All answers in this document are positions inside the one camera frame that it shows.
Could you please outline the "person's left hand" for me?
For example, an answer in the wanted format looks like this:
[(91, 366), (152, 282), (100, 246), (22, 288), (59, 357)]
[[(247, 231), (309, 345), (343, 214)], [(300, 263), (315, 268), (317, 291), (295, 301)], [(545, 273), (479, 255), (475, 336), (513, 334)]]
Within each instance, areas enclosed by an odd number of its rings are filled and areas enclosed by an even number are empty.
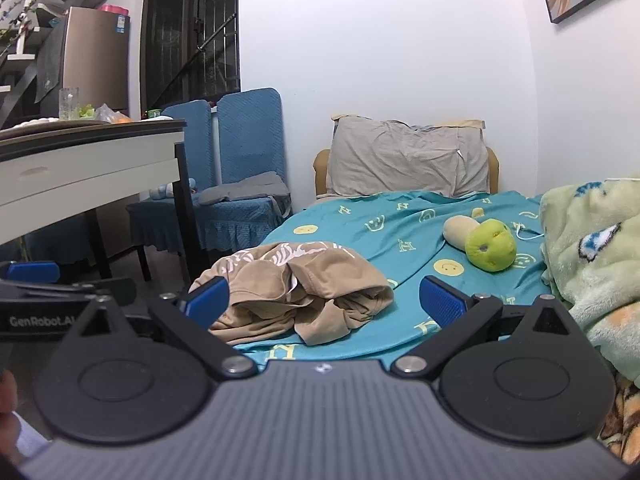
[(17, 464), (23, 458), (17, 448), (21, 423), (14, 414), (16, 408), (16, 381), (9, 370), (4, 370), (0, 382), (0, 452), (12, 464)]

